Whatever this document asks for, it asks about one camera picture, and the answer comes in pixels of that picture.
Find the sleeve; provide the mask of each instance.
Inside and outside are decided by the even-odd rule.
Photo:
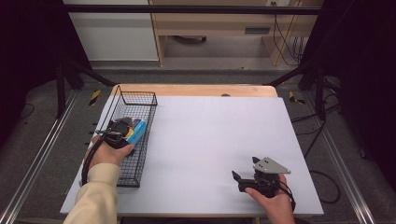
[[[118,165],[94,165],[88,172],[89,182],[78,191],[76,205],[64,223],[117,223],[116,186],[119,177]]]

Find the gray carpet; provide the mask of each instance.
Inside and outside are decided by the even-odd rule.
[[[221,83],[221,84],[261,84],[283,75],[282,71],[99,71],[103,76],[115,82],[128,83]],[[47,157],[42,171],[33,185],[29,196],[19,212],[18,218],[48,218],[63,219],[59,214],[64,202],[65,193],[71,186],[78,171],[86,143],[91,139],[95,122],[111,88],[84,77],[86,82],[82,91],[78,91],[76,104],[63,126],[63,129]],[[56,87],[54,82],[47,83],[32,90],[27,103],[35,106],[35,111],[12,130],[13,134],[7,140],[0,153],[0,181],[2,192],[0,209],[4,210],[11,200],[13,193],[21,183],[24,174],[35,158],[51,124],[56,116]],[[92,93],[101,90],[95,105],[88,105]],[[304,95],[296,91],[294,81],[277,88],[278,95],[285,99],[286,107],[291,118],[297,118],[312,113],[308,105],[300,105],[289,101],[289,91],[294,91],[296,99],[304,99]],[[337,104],[335,97],[328,98],[328,106]],[[23,113],[31,110],[26,106]],[[309,133],[318,128],[314,119],[293,124],[296,133]],[[376,223],[396,223],[396,196],[385,179],[378,171],[373,161],[360,157],[359,145],[342,114],[333,111],[328,114],[326,127],[332,134],[337,147],[342,152],[361,193],[369,205]],[[311,144],[315,134],[298,135],[298,139],[305,152]],[[311,217],[311,223],[360,223],[355,211],[345,194],[334,166],[329,159],[326,145],[320,136],[314,144],[307,160],[308,168],[331,176],[341,188],[341,197],[337,203],[323,203],[324,216]],[[336,188],[328,179],[313,174],[319,197],[331,201],[336,197]]]

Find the person's right hand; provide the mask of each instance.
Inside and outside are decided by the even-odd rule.
[[[99,140],[100,135],[96,135],[92,139],[93,145]],[[90,163],[90,169],[99,163],[113,163],[118,166],[121,166],[122,159],[130,154],[132,150],[134,149],[133,145],[127,145],[125,147],[122,147],[120,149],[114,149],[111,146],[109,146],[105,141],[99,146],[98,150],[96,153],[93,155],[92,161]],[[92,147],[90,147],[87,152],[85,153],[84,160],[87,160],[87,156],[92,150]]]
[[[286,177],[279,175],[279,180],[287,185]],[[291,209],[290,197],[282,190],[279,190],[274,198],[267,198],[257,190],[246,188],[248,193],[256,200],[267,213],[268,219],[272,224],[294,224],[293,212]]]

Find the black wire basket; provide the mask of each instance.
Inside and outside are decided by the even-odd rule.
[[[155,92],[122,91],[120,86],[116,89],[105,120],[107,120],[112,108],[114,108],[111,114],[111,120],[129,117],[132,120],[142,119],[147,123],[145,133],[136,145],[134,145],[134,153],[131,156],[125,157],[121,164],[118,187],[140,187],[148,148],[149,132],[152,121],[154,120],[157,104]],[[106,128],[105,125],[107,126],[107,123],[104,123],[102,128]]]

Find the metal rail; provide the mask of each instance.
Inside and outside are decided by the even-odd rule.
[[[37,179],[41,168],[43,167],[56,139],[58,138],[60,131],[62,130],[62,127],[64,126],[67,117],[69,116],[69,113],[76,101],[77,96],[78,91],[71,91],[70,97],[67,102],[66,110],[59,119],[55,120],[51,130],[49,131],[49,134],[47,135],[46,140],[39,149],[37,155],[35,156],[35,160],[32,162],[32,165],[27,171],[25,177],[23,178],[20,186],[18,187],[17,191],[9,202],[7,208],[1,214],[1,224],[13,223],[18,213],[20,212],[24,201],[26,200],[30,190],[32,189],[32,186],[35,183],[35,180]]]
[[[314,99],[312,94],[303,91],[304,98],[307,101],[310,109],[315,111],[314,109]],[[320,126],[320,121],[317,118],[317,124]],[[344,186],[344,190],[346,191],[346,195],[348,196],[353,209],[355,210],[356,216],[358,217],[361,224],[374,224],[375,220],[368,207],[366,201],[364,201],[363,196],[361,195],[361,191],[358,188],[355,180],[353,179],[352,174],[349,172],[344,160],[337,149],[334,141],[332,140],[332,136],[330,135],[329,130],[326,126],[323,128],[323,136],[325,144],[327,145],[327,149],[329,152],[330,159],[332,160],[332,164],[340,177],[341,183]]]

